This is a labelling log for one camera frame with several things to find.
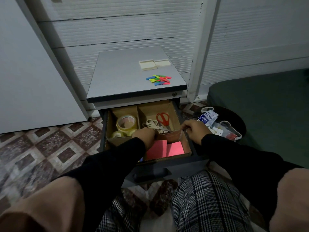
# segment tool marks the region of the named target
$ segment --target green cushion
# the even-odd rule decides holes
[[[210,87],[208,101],[243,119],[247,134],[241,144],[309,168],[309,77],[304,70],[219,82]]]

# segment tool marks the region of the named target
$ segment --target blue sticky tab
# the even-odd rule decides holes
[[[164,83],[165,83],[165,81],[160,81],[160,82],[156,82],[154,85],[162,85]]]
[[[148,77],[148,78],[146,78],[146,80],[149,80],[149,79],[154,79],[154,78],[156,78],[155,76],[152,76],[152,77]]]

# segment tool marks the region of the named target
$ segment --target open drawer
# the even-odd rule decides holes
[[[99,110],[99,112],[104,121],[100,151],[118,146],[131,138],[130,136],[112,138],[112,133],[117,131],[116,121],[123,115],[130,114],[134,116],[136,118],[136,128],[142,128],[142,124],[147,119],[156,119],[156,114],[161,112],[169,114],[171,131],[179,130],[183,122],[180,111],[175,101],[172,100],[111,108]],[[159,135],[159,139],[165,139],[164,136]],[[167,138],[168,143],[180,141],[184,154],[153,160],[144,158],[145,160],[137,163],[136,167],[126,177],[122,187],[190,176],[205,167],[208,157],[206,155],[199,156],[196,153],[194,144],[186,133],[181,130],[176,132],[176,136],[173,138]]]

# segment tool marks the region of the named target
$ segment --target pink sticky tab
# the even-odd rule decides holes
[[[175,142],[167,145],[167,157],[184,154],[181,142]]]
[[[154,160],[166,157],[167,143],[167,140],[155,141],[152,147],[147,151],[145,160]]]

